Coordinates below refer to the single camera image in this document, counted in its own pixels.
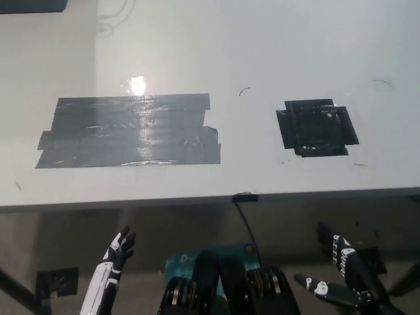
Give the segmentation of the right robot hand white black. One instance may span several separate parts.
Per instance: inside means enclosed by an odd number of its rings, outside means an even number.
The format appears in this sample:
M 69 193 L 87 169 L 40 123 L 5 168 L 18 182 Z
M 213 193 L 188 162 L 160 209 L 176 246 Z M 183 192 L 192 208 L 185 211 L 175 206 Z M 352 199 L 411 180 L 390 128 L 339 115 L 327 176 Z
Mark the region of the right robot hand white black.
M 318 222 L 316 232 L 323 254 L 336 266 L 345 285 L 303 274 L 294 275 L 297 283 L 322 301 L 360 314 L 403 314 L 391 303 L 378 276 L 344 236 L 323 222 Z

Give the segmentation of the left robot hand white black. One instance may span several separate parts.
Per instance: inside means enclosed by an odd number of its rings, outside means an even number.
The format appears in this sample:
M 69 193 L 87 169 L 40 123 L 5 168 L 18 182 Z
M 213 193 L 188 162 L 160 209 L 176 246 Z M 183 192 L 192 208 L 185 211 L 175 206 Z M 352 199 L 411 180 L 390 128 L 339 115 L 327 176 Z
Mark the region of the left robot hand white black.
M 117 295 L 125 263 L 133 254 L 136 234 L 126 226 L 117 233 L 96 266 L 87 289 L 80 315 L 107 315 Z

